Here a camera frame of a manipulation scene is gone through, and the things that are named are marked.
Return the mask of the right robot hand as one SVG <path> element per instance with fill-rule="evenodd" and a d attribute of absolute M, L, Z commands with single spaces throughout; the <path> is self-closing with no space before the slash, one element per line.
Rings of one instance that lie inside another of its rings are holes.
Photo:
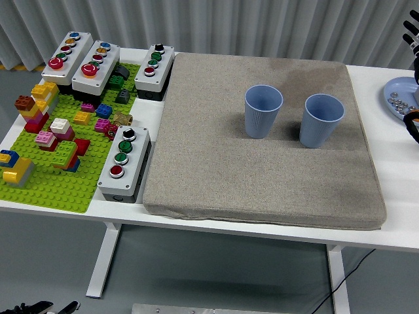
<path fill-rule="evenodd" d="M 403 26 L 409 32 L 403 34 L 403 40 L 410 46 L 414 54 L 414 80 L 418 84 L 418 28 L 408 20 L 403 22 Z"/>

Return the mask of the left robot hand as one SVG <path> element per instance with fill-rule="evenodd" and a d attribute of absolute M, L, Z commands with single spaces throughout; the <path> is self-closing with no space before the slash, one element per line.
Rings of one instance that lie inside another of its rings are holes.
<path fill-rule="evenodd" d="M 39 301 L 33 305 L 26 305 L 21 303 L 20 305 L 14 306 L 12 309 L 6 309 L 1 312 L 1 314 L 40 314 L 40 313 L 51 313 L 53 303 L 49 301 Z M 80 303 L 76 300 L 67 304 L 63 309 L 58 313 L 68 314 L 74 313 L 80 308 Z"/>

